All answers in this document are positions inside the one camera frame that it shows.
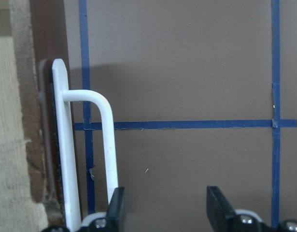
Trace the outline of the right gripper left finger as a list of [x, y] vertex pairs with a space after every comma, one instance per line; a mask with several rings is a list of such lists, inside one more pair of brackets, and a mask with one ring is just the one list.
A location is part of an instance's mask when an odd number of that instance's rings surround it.
[[80, 221], [79, 193], [76, 186], [64, 186], [66, 223], [70, 228], [50, 226], [44, 232], [123, 232], [125, 188], [108, 186], [108, 208], [106, 212], [93, 213]]

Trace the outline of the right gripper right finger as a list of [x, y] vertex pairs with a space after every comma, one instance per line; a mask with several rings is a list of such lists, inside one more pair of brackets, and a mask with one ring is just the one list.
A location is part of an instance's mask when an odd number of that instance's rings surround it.
[[206, 213], [215, 232], [297, 232], [297, 220], [288, 219], [273, 228], [250, 210], [234, 209], [218, 186], [207, 186]]

